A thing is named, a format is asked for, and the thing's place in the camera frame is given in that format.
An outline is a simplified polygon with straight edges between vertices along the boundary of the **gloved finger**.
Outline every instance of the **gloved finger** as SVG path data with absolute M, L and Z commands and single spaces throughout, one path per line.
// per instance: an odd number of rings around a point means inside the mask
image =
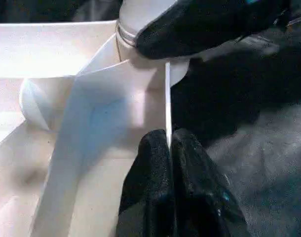
M 173 134 L 172 157 L 179 236 L 250 236 L 224 176 L 193 134 Z
M 290 0 L 178 0 L 136 38 L 147 58 L 192 55 L 271 26 Z
M 122 188 L 117 237 L 170 236 L 174 232 L 171 163 L 164 130 L 141 139 Z

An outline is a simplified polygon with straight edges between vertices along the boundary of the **dark background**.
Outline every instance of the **dark background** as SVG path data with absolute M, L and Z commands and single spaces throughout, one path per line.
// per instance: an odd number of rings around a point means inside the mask
M 120 4 L 0 0 L 0 23 L 111 20 Z M 172 88 L 172 116 L 226 174 L 253 236 L 301 236 L 301 23 L 192 59 Z

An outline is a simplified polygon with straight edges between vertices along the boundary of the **black glove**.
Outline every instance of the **black glove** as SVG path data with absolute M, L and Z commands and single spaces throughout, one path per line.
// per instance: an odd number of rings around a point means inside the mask
M 147 58 L 191 55 L 265 30 L 285 27 L 291 0 L 177 0 L 141 30 L 137 50 Z
M 118 237 L 245 237 L 244 216 L 224 176 L 186 130 L 156 130 L 140 142 L 124 181 Z

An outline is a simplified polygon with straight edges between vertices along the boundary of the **white cylinder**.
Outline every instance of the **white cylinder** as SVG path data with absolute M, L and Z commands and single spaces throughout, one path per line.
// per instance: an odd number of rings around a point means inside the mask
M 175 2 L 176 0 L 124 0 L 119 17 L 121 36 L 132 45 L 137 33 Z

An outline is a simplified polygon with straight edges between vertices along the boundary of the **cardboard divider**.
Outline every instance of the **cardboard divider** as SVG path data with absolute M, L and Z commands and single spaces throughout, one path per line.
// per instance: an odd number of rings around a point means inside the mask
M 165 110 L 165 64 L 127 60 L 77 77 L 32 236 L 109 236 L 139 141 L 165 129 Z

